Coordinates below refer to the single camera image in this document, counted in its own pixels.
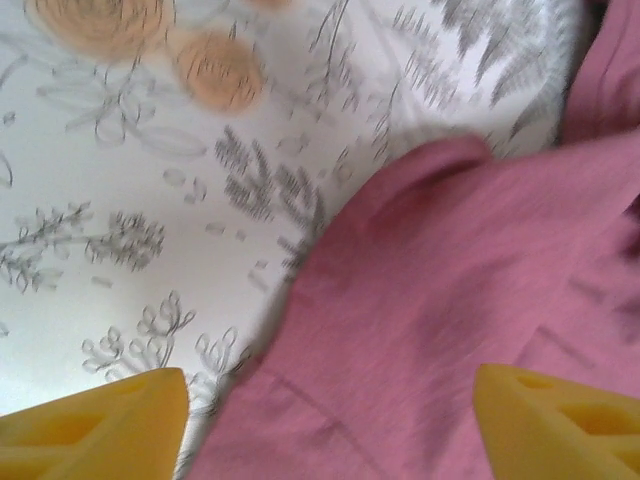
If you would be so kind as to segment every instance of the bedsheet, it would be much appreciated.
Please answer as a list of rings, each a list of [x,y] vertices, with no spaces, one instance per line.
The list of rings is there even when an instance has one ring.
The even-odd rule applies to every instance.
[[[0,414],[181,367],[181,475],[342,205],[435,138],[550,146],[588,26],[582,0],[4,2]]]

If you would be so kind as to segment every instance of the pink shirt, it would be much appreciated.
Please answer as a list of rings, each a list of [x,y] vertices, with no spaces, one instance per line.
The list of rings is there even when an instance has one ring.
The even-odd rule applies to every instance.
[[[571,145],[496,164],[474,137],[434,142],[364,186],[189,480],[490,479],[471,407],[485,362],[640,396],[640,42],[621,28],[639,3],[611,2]]]

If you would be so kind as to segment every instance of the orange rose print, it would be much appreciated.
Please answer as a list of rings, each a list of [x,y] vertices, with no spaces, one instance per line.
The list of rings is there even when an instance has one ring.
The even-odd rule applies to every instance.
[[[48,29],[104,61],[134,60],[157,39],[165,0],[28,0]]]
[[[221,33],[202,33],[176,58],[193,96],[215,110],[238,113],[256,101],[264,83],[253,52]]]

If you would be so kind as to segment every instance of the yellow plastic piece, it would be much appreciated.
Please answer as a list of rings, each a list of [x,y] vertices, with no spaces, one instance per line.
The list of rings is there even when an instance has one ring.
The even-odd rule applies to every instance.
[[[640,401],[506,365],[476,373],[495,480],[639,480]]]
[[[0,479],[169,480],[187,414],[167,368],[0,417]]]

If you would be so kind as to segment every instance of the hole in yellow plastic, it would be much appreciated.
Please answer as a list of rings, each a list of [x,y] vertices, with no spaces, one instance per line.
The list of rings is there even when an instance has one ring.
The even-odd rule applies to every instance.
[[[560,411],[589,435],[637,435],[638,419],[611,405],[565,405]]]
[[[12,442],[15,447],[43,447],[74,445],[98,426],[103,417],[90,415],[62,415],[49,418],[25,432]]]
[[[0,478],[6,480],[34,480],[44,475],[51,465],[17,462],[0,463]]]
[[[553,387],[551,383],[533,377],[518,377],[518,381],[527,388],[543,389]]]
[[[622,462],[631,470],[640,475],[640,452],[618,452],[616,453]]]

